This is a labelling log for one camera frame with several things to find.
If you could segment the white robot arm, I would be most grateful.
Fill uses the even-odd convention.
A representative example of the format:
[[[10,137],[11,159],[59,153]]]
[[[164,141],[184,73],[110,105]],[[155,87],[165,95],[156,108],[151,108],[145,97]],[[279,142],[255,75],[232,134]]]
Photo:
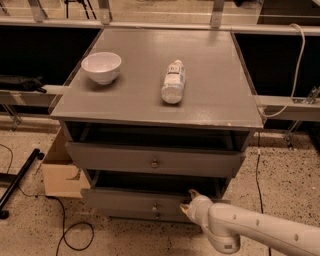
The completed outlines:
[[[245,236],[287,256],[320,256],[320,228],[254,212],[190,189],[191,201],[180,204],[189,220],[201,227],[218,252],[233,254]]]

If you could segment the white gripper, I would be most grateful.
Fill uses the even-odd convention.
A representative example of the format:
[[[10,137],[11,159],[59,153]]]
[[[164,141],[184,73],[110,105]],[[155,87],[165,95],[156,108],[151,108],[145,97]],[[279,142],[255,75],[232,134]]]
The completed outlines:
[[[181,211],[187,215],[187,217],[201,228],[207,228],[209,221],[209,208],[213,205],[213,202],[204,195],[194,189],[189,190],[191,199],[193,199],[189,205],[181,203],[179,205]]]

